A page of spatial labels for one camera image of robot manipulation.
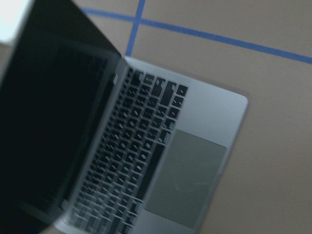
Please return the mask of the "grey laptop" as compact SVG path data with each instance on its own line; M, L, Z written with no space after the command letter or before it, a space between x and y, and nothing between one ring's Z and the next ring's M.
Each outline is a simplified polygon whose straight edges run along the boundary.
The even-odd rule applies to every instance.
M12 233L196 234L245 96L125 57L70 0L30 0L0 83Z

